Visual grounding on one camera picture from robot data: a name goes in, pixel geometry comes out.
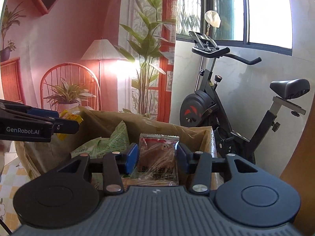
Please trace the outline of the red clear snack packet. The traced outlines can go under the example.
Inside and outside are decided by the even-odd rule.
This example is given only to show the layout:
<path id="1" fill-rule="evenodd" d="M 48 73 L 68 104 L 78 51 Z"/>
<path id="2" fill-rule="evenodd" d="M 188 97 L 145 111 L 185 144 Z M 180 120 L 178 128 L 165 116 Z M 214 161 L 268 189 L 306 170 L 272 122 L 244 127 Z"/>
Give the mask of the red clear snack packet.
<path id="1" fill-rule="evenodd" d="M 163 134 L 140 134 L 139 160 L 130 176 L 138 186 L 176 186 L 179 184 L 175 145 L 179 137 Z"/>

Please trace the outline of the pink room scene backdrop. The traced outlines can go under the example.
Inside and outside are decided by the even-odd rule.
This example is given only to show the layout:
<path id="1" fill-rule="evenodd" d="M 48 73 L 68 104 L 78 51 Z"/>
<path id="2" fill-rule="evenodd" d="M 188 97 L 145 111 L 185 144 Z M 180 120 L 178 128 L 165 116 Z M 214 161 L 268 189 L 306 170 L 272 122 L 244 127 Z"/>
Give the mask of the pink room scene backdrop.
<path id="1" fill-rule="evenodd" d="M 168 122 L 177 0 L 2 0 L 1 98 Z"/>

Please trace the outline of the yellow spicy snack packet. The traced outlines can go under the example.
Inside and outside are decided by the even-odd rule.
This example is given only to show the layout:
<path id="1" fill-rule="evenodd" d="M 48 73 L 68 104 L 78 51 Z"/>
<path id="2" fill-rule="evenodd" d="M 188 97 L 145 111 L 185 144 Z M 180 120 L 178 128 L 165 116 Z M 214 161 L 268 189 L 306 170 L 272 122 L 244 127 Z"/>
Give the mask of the yellow spicy snack packet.
<path id="1" fill-rule="evenodd" d="M 65 140 L 68 135 L 76 134 L 83 122 L 83 118 L 78 113 L 72 113 L 69 110 L 62 111 L 60 118 L 65 120 L 61 131 L 57 133 L 57 137 L 61 141 Z"/>

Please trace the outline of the dark framed window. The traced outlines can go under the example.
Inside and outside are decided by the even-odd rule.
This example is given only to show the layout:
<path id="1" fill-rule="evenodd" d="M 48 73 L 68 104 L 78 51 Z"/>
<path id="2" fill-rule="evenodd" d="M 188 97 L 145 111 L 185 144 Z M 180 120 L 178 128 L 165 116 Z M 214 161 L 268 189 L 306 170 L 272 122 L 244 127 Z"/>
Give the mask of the dark framed window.
<path id="1" fill-rule="evenodd" d="M 207 11 L 220 16 L 220 26 L 208 26 Z M 293 52 L 293 23 L 289 0 L 177 0 L 179 41 L 191 41 L 190 30 L 206 32 L 219 45 Z"/>

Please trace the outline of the black exercise bike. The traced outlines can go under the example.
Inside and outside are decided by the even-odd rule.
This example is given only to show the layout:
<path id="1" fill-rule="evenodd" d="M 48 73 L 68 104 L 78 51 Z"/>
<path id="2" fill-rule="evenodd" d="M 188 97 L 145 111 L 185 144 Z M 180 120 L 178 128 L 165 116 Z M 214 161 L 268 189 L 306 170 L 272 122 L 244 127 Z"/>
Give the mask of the black exercise bike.
<path id="1" fill-rule="evenodd" d="M 207 65 L 199 72 L 197 90 L 182 102 L 180 124 L 211 126 L 219 153 L 236 153 L 280 176 L 308 118 L 310 82 L 268 73 L 260 57 L 245 59 L 205 34 L 189 35 L 192 52 Z"/>

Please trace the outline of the green pineapple cake packet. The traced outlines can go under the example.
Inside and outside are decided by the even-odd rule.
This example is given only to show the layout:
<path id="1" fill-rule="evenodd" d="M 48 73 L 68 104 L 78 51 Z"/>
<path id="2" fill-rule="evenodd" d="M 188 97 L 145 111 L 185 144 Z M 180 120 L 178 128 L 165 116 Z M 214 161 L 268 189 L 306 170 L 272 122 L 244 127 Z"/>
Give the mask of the green pineapple cake packet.
<path id="1" fill-rule="evenodd" d="M 102 158 L 113 151 L 124 152 L 130 145 L 127 126 L 121 121 L 110 137 L 98 137 L 90 140 L 70 153 L 72 158 L 81 154 L 88 154 L 91 159 Z"/>

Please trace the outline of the cardboard box with plastic liner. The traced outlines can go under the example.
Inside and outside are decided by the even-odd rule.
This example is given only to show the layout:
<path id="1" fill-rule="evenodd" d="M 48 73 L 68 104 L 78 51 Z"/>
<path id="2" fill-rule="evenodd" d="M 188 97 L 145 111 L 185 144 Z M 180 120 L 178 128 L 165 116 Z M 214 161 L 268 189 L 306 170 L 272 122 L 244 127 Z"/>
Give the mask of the cardboard box with plastic liner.
<path id="1" fill-rule="evenodd" d="M 15 143 L 21 164 L 32 180 L 81 153 L 87 153 L 92 159 L 102 158 L 111 152 L 123 153 L 130 144 L 136 143 L 140 160 L 123 179 L 124 187 L 186 185 L 190 177 L 177 170 L 176 142 L 184 143 L 191 151 L 217 156 L 211 127 L 187 128 L 132 113 L 93 111 L 83 107 L 61 115 L 80 119 L 76 134 L 54 134 L 48 143 Z"/>

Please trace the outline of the wooden board panel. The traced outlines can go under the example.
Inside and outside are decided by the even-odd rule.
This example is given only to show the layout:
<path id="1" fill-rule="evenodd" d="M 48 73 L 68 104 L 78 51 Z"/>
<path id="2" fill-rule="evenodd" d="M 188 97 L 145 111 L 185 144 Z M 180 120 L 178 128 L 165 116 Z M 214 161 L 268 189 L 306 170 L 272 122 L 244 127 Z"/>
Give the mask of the wooden board panel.
<path id="1" fill-rule="evenodd" d="M 304 235 L 314 235 L 314 126 L 306 126 L 280 178 L 301 197 L 294 226 Z"/>

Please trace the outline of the phone stand with white cloth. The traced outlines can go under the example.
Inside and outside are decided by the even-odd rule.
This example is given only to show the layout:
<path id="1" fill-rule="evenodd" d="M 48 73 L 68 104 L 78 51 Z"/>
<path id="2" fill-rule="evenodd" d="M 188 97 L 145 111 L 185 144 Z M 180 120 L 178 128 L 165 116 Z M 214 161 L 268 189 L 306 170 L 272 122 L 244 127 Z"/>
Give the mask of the phone stand with white cloth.
<path id="1" fill-rule="evenodd" d="M 220 27 L 220 15 L 216 11 L 208 10 L 204 15 L 204 19 L 206 22 L 206 35 L 211 37 L 212 29 Z"/>

